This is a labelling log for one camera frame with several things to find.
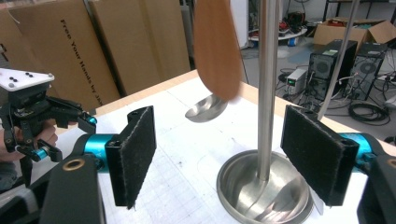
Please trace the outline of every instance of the wooden spoon handle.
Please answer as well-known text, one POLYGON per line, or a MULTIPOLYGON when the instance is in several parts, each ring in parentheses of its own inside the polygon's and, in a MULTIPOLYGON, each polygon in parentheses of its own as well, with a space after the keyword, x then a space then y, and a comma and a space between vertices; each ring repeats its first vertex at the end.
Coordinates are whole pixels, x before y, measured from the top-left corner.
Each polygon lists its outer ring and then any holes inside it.
POLYGON ((198 0, 193 34, 200 79, 222 100, 233 99, 239 92, 243 70, 230 0, 198 0))

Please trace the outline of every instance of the vertical metal rod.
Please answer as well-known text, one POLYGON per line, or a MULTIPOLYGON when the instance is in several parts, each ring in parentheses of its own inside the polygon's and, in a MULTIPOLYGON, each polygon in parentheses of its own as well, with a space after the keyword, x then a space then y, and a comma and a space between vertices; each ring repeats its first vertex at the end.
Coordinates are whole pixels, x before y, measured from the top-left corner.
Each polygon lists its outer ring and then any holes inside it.
POLYGON ((271 165, 279 32, 278 0, 261 0, 259 13, 258 178, 267 181, 271 165))

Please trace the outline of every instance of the silver cylinder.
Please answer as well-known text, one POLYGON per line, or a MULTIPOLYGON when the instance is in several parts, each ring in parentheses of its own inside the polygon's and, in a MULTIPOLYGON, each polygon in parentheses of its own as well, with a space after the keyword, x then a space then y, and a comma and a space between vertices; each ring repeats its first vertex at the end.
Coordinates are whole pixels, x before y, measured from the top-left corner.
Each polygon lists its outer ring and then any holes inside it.
POLYGON ((262 0, 259 14, 259 136, 258 178, 267 181, 271 165, 276 92, 279 1, 262 0))
POLYGON ((334 91, 335 83, 337 82, 338 74, 341 70, 341 65, 344 60, 344 56, 346 54, 347 42, 349 40, 350 32, 353 26, 353 21, 355 20, 356 13, 358 12, 360 0, 354 0, 352 2, 352 8, 350 9, 348 23, 346 25, 346 31, 344 33, 343 43, 341 44, 341 48, 339 51, 339 55, 337 60, 335 61, 334 71, 332 72, 332 79, 330 81, 329 89, 327 90, 326 97, 324 98, 324 102, 322 107, 318 112, 318 120, 321 120, 326 113, 327 108, 329 107, 330 100, 332 99, 332 92, 334 91))

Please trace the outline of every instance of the cardboard box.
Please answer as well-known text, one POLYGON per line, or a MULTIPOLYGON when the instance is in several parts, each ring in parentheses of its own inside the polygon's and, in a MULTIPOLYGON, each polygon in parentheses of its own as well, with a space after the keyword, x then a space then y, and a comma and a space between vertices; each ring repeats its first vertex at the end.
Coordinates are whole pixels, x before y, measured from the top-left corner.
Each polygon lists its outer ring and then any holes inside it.
POLYGON ((89 2, 124 93, 189 72, 177 0, 89 2))
MULTIPOLYGON (((387 43, 393 38, 396 38, 396 28, 389 21, 374 21, 374 20, 358 20, 354 25, 370 24, 368 29, 352 28, 350 33, 350 40, 358 41, 358 49, 362 42, 376 42, 387 43)), ((315 31, 314 44, 327 45, 334 39, 343 39, 347 19, 334 18, 319 24, 315 31), (343 26, 330 26, 332 21, 339 21, 343 26)))
POLYGON ((51 95, 86 110, 120 98, 82 0, 2 9, 0 21, 10 67, 55 75, 51 95))

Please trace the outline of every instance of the stainless steel bowl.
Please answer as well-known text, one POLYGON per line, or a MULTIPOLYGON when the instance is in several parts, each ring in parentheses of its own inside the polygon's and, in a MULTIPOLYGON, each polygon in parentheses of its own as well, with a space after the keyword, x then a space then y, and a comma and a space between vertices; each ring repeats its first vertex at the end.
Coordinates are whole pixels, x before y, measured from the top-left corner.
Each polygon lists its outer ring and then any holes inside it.
POLYGON ((313 208, 309 186, 285 156, 272 152, 268 181, 257 177, 258 153, 230 158, 219 171, 224 208, 242 223, 302 223, 313 208))
POLYGON ((193 122, 207 122, 218 117, 227 107, 228 102, 221 100, 215 94, 209 95, 195 104, 186 113, 186 118, 193 122))

